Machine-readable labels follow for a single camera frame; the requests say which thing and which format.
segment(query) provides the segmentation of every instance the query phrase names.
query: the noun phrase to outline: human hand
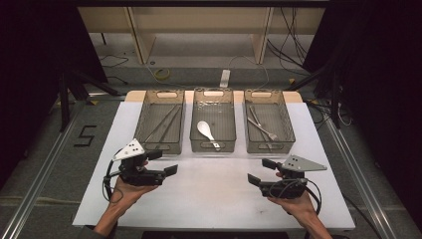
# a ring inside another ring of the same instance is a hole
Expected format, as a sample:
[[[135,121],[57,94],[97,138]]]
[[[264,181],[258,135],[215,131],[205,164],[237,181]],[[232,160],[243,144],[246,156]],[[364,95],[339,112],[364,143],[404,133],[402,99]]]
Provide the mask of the human hand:
[[[158,186],[133,186],[128,183],[124,183],[123,180],[118,177],[115,182],[114,191],[111,199],[109,200],[108,208],[117,207],[122,214],[130,208],[143,194],[156,189]]]
[[[282,177],[280,172],[277,172],[276,175]],[[307,191],[305,191],[302,196],[294,199],[267,198],[268,200],[281,205],[285,211],[292,214],[298,220],[299,224],[311,233],[313,238],[331,238],[325,226],[317,217],[317,213],[314,210],[313,203],[311,202],[310,195]]]
[[[158,186],[133,186],[124,183],[123,180],[118,177],[108,207],[94,231],[107,237],[112,227],[116,225],[118,218],[121,217],[143,194],[150,192],[157,187]]]
[[[280,172],[277,172],[276,175],[282,177],[282,174]],[[302,221],[307,217],[317,216],[317,213],[315,212],[314,206],[311,202],[310,195],[306,191],[302,194],[301,197],[294,199],[283,199],[275,197],[267,198],[268,200],[281,205],[283,209],[285,209],[285,211],[297,218],[301,225]]]

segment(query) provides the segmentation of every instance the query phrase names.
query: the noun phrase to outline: floor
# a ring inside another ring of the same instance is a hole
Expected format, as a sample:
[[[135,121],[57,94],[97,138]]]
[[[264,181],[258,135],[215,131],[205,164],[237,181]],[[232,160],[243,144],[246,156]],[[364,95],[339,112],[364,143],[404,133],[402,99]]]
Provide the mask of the floor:
[[[283,89],[289,85],[290,80],[299,81],[304,77],[293,72],[306,74],[296,65],[281,65],[279,59],[269,51],[266,52],[264,64],[255,65],[248,35],[159,35],[146,65],[138,63],[129,35],[105,34],[106,45],[101,34],[91,34],[91,37],[105,66],[105,73],[110,77],[108,84],[121,92],[168,87],[192,89],[197,85],[217,87],[223,69],[231,70],[229,86],[234,89],[256,88],[263,84],[268,88]],[[270,39],[276,46],[281,46],[284,36],[271,36]],[[313,36],[301,36],[300,39],[307,49]],[[287,43],[285,52],[295,60],[300,60],[293,42]],[[147,67],[152,70],[170,69],[170,78],[159,83]],[[299,90],[303,99],[314,98],[314,86],[315,83],[311,83]],[[60,106],[52,106],[42,129],[28,148],[27,158],[19,163],[0,192],[0,228],[5,229],[16,215],[15,211],[22,199],[33,188],[34,180],[47,174],[34,207],[29,209],[28,217],[23,218],[19,238],[75,238],[78,235],[80,228],[72,226],[72,221],[121,101],[104,96],[103,92],[92,86],[87,86],[87,89],[92,93],[92,103],[81,105],[72,102],[75,123],[67,136],[59,133]],[[344,118],[341,129],[337,130],[315,108],[310,108],[310,112],[343,194],[356,204],[357,209],[372,224],[387,225],[384,233],[392,235],[389,238],[422,238],[421,232],[371,157],[365,139],[359,132],[359,122],[352,121],[351,125],[347,125],[350,118]],[[85,134],[95,137],[90,146],[75,147],[75,144],[87,143],[86,138],[79,137],[86,125],[96,126],[85,130]],[[345,145],[349,151],[341,149]],[[57,155],[51,155],[52,148],[58,150]],[[44,163],[49,158],[55,158],[55,162],[48,171],[40,171],[46,168]],[[353,172],[354,164],[361,175]],[[359,183],[362,182],[364,189],[369,188],[369,199],[361,191]],[[358,210],[349,202],[347,205],[356,228],[349,232],[332,233],[349,238],[378,238]],[[373,220],[379,215],[385,216],[386,223]],[[289,231],[288,234],[290,238],[304,237],[304,231]],[[117,238],[141,238],[141,235],[142,232],[127,228],[117,231]]]

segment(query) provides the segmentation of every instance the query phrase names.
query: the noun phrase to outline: forearm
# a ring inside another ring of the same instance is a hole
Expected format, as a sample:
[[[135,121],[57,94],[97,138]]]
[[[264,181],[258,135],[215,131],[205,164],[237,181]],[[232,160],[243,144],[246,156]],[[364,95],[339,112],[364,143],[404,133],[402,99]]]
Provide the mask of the forearm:
[[[307,219],[299,220],[301,225],[311,234],[311,237],[314,239],[330,239],[325,226],[319,220],[317,215],[309,216]]]
[[[94,228],[94,231],[104,237],[107,237],[114,225],[117,223],[118,218],[123,215],[123,213],[122,209],[118,207],[109,207],[103,214],[102,218],[100,218],[100,221],[96,228]]]

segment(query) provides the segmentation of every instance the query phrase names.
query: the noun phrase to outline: white table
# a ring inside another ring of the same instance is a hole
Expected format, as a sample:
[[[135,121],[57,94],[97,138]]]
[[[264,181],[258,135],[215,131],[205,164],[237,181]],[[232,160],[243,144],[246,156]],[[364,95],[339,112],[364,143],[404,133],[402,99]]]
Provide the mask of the white table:
[[[73,222],[76,226],[96,225],[108,202],[103,198],[102,182],[112,156],[132,138],[142,103],[121,103],[103,152]],[[354,223],[344,203],[331,167],[323,151],[306,104],[287,104],[296,142],[291,154],[326,165],[326,171],[306,172],[322,195],[321,221],[328,229],[351,230]],[[178,164],[177,174],[163,185],[142,196],[119,221],[119,226],[142,230],[187,231],[286,231],[302,228],[293,216],[262,197],[250,184],[247,173],[262,180],[276,181],[275,171],[265,168],[261,158],[284,161],[286,154],[246,152],[243,107],[235,103],[237,140],[232,153],[192,152],[189,133],[192,102],[187,99],[182,153],[151,161],[148,169],[162,170]],[[310,184],[316,194],[317,190]]]

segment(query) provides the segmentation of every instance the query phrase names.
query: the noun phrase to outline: white spoon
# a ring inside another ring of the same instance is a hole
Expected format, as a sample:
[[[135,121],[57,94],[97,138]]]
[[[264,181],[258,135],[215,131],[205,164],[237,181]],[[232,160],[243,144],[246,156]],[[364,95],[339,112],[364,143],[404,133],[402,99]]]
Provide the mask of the white spoon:
[[[206,122],[206,121],[199,121],[197,127],[198,127],[198,130],[202,134],[204,134],[206,137],[208,137],[208,139],[210,139],[210,141],[214,145],[215,149],[217,151],[219,151],[221,149],[220,148],[220,145],[217,142],[215,142],[215,139],[214,139],[214,137],[211,134],[210,125],[208,125],[208,122]]]

